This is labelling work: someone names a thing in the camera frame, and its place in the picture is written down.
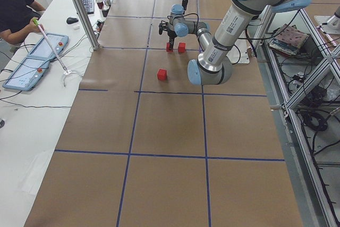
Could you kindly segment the red block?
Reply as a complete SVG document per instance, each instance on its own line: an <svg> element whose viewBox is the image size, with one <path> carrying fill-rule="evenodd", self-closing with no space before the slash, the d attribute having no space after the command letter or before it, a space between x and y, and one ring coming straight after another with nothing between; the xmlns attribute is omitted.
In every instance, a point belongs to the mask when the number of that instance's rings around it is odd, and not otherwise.
<svg viewBox="0 0 340 227"><path fill-rule="evenodd" d="M173 52L173 48L172 48L172 45L171 45L171 43L166 43L166 51L167 52Z"/></svg>
<svg viewBox="0 0 340 227"><path fill-rule="evenodd" d="M186 44L180 42L180 43L178 44L178 49L177 49L178 52L179 52L179 53L184 53L184 52L185 52L185 47L186 47Z"/></svg>
<svg viewBox="0 0 340 227"><path fill-rule="evenodd" d="M159 69L157 72L157 79L160 81L167 80L167 70L165 69Z"/></svg>

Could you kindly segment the metal cup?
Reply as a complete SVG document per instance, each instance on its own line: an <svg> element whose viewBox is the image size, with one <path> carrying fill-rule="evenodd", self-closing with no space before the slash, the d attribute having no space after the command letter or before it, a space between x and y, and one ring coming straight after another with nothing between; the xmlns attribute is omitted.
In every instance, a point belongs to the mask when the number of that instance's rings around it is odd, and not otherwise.
<svg viewBox="0 0 340 227"><path fill-rule="evenodd" d="M111 0L103 0L104 6L110 7L111 6Z"/></svg>

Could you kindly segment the black computer mouse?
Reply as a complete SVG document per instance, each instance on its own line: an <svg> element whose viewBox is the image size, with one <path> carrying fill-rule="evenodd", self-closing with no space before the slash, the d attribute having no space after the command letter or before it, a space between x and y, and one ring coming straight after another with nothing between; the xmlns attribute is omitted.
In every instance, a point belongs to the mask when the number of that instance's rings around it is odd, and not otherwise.
<svg viewBox="0 0 340 227"><path fill-rule="evenodd" d="M77 23L79 21L79 19L78 18L75 18L75 17L68 17L67 19L66 19L66 23L67 24L74 24L74 23Z"/></svg>

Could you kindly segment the upper teach pendant tablet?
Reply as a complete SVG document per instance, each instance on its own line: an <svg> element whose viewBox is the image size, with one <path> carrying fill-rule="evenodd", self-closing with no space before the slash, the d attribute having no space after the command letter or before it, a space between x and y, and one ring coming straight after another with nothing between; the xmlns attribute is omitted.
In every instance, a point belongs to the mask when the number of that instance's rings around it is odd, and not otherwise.
<svg viewBox="0 0 340 227"><path fill-rule="evenodd" d="M46 36L58 54L64 50L69 42L69 37L67 35L47 33ZM34 48L27 54L27 56L36 58L38 60L52 60L55 58L54 52L44 37L42 37L36 43Z"/></svg>

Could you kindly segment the teach pendant tablet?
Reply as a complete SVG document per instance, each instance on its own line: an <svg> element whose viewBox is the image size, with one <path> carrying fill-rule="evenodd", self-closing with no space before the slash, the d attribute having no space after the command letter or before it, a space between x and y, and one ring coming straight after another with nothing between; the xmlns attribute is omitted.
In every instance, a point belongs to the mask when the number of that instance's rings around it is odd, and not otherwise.
<svg viewBox="0 0 340 227"><path fill-rule="evenodd" d="M47 33L46 36L58 54L64 50L69 42L69 37L67 35ZM34 48L27 54L27 56L36 58L38 60L52 60L55 58L54 52L44 37L42 37L36 43Z"/></svg>
<svg viewBox="0 0 340 227"><path fill-rule="evenodd" d="M48 70L50 60L26 57L3 83L3 88L29 91Z"/></svg>

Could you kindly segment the stack of books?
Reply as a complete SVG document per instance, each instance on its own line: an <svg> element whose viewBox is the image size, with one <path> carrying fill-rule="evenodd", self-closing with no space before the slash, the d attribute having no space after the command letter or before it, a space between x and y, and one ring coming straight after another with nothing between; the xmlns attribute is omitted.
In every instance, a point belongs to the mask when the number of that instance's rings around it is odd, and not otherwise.
<svg viewBox="0 0 340 227"><path fill-rule="evenodd" d="M300 52L301 47L309 38L307 33L296 27L284 24L278 30L278 34L271 39L269 47L281 53L293 56Z"/></svg>

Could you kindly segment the lower teach pendant tablet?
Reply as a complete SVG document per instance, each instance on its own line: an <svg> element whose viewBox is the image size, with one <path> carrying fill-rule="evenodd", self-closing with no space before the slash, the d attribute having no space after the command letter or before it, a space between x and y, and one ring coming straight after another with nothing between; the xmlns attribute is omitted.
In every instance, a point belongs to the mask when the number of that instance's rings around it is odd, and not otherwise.
<svg viewBox="0 0 340 227"><path fill-rule="evenodd" d="M48 70L50 60L26 57L3 83L3 88L29 91Z"/></svg>

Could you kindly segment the seated person black shirt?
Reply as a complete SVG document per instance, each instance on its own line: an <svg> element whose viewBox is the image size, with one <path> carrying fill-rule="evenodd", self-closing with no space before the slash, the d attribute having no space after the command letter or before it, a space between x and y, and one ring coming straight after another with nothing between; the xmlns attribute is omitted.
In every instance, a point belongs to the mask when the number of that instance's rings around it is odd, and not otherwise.
<svg viewBox="0 0 340 227"><path fill-rule="evenodd" d="M16 45L28 34L39 33L33 20L40 19L45 10L36 0L1 0L1 38Z"/></svg>

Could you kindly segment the aluminium frame post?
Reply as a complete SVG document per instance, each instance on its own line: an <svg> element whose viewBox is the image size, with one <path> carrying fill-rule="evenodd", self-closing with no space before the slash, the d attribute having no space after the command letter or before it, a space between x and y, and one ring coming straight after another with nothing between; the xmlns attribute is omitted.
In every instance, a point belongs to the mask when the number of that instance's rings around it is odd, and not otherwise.
<svg viewBox="0 0 340 227"><path fill-rule="evenodd" d="M97 40L97 37L94 33L93 27L90 23L90 20L88 18L88 14L84 8L84 4L82 0L72 0L74 7L77 11L77 14L80 18L80 21L83 25L83 28L85 30L85 33L90 41L91 47L93 50L97 50L99 48L99 43Z"/></svg>

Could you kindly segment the aluminium table frame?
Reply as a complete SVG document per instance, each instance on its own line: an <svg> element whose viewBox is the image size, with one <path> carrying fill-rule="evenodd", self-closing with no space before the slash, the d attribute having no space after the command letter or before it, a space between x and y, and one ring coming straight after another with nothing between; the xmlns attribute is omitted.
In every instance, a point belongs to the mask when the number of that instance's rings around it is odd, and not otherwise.
<svg viewBox="0 0 340 227"><path fill-rule="evenodd" d="M270 38L288 24L308 34L288 56ZM323 35L305 10L266 7L249 28L304 226L339 226L339 36Z"/></svg>

